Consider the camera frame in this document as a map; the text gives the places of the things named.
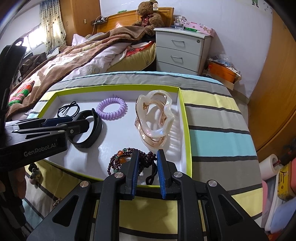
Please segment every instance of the blue cloth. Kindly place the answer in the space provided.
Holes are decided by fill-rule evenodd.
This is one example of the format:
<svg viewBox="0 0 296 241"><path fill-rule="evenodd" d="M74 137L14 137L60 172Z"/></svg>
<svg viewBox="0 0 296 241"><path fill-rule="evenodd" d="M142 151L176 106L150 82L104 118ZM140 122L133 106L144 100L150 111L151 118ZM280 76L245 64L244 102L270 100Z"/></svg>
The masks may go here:
<svg viewBox="0 0 296 241"><path fill-rule="evenodd" d="M256 156L248 134L189 130L193 156Z"/></svg>
<svg viewBox="0 0 296 241"><path fill-rule="evenodd" d="M272 234L283 230L296 210L296 197L280 205L272 218L270 232Z"/></svg>

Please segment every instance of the blue gripper pad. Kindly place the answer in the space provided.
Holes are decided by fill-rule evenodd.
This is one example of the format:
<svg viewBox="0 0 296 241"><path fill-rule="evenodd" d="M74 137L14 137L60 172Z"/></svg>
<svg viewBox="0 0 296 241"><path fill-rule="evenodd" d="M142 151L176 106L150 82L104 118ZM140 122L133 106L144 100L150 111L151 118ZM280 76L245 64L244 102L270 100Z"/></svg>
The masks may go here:
<svg viewBox="0 0 296 241"><path fill-rule="evenodd" d="M43 124L42 127L49 127L49 126L56 126L57 124L64 123L64 122L70 122L72 121L71 116L65 116L65 117L57 117L57 118L51 118L47 119Z"/></svg>
<svg viewBox="0 0 296 241"><path fill-rule="evenodd" d="M140 160L139 160L139 155L138 155L138 159L136 160L136 165L133 170L133 177L132 177L131 194L132 194L133 198L135 197L137 184L138 184L139 165L140 165Z"/></svg>
<svg viewBox="0 0 296 241"><path fill-rule="evenodd" d="M160 157L159 150L157 151L156 157L157 157L157 169L158 169L158 178L159 178L159 185L160 185L160 193L161 193L163 199L165 199L165 197L166 197L165 175L163 173L163 165L162 165L162 162L161 162L161 157Z"/></svg>

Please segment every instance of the wooden door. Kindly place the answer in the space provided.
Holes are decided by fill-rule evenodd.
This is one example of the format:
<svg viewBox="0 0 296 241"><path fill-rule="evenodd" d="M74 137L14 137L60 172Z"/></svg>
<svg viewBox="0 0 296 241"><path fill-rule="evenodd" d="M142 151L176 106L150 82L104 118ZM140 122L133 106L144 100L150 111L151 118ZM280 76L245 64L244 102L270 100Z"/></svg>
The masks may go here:
<svg viewBox="0 0 296 241"><path fill-rule="evenodd" d="M295 127L285 129L290 137L282 135L296 110L296 42L275 11L269 52L248 109L249 130L260 161L279 153L296 136Z"/></svg>
<svg viewBox="0 0 296 241"><path fill-rule="evenodd" d="M101 15L99 0L71 0L73 7L73 19L76 28L76 33L85 37L91 34L94 26L91 21Z"/></svg>
<svg viewBox="0 0 296 241"><path fill-rule="evenodd" d="M66 31L66 43L68 46L72 45L73 34L76 33L74 21L73 21L73 11L71 0L59 0L59 5L61 9L61 16Z"/></svg>

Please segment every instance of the black silicone strap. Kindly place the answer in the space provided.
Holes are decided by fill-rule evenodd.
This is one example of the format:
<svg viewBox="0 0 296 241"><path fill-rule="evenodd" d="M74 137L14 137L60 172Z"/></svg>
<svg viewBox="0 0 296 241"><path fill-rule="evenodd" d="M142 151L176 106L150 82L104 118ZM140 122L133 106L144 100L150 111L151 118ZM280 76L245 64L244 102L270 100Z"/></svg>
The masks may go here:
<svg viewBox="0 0 296 241"><path fill-rule="evenodd" d="M69 137L69 141L76 148L90 148L95 143L95 141L98 139L98 137L101 133L103 122L102 122L101 117L99 117L98 113L94 110L94 108L92 108L91 110L84 110L84 111L79 112L77 114L77 116L75 116L73 121L83 120L89 116L94 117L94 126L93 126L93 129L92 129L89 137L86 140L84 140L83 142L78 142L78 143L73 141L73 137L71 137L71 136Z"/></svg>

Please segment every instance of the teddy bear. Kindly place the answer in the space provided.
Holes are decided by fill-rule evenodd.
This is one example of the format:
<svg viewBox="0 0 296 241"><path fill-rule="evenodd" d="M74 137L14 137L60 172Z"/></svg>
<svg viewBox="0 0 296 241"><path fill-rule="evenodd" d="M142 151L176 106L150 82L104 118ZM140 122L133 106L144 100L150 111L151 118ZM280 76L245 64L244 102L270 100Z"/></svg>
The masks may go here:
<svg viewBox="0 0 296 241"><path fill-rule="evenodd" d="M37 167L37 165L35 163L31 163L28 169L32 173L30 175L29 181L31 184L35 185L37 183L37 181L39 181L42 176L41 171L39 170L39 168Z"/></svg>
<svg viewBox="0 0 296 241"><path fill-rule="evenodd" d="M141 2L137 9L137 14L141 16L141 21L132 24L133 26L144 26L145 33L149 36L155 35L155 28L165 26L161 15L153 11L153 4L158 4L158 2L156 0Z"/></svg>

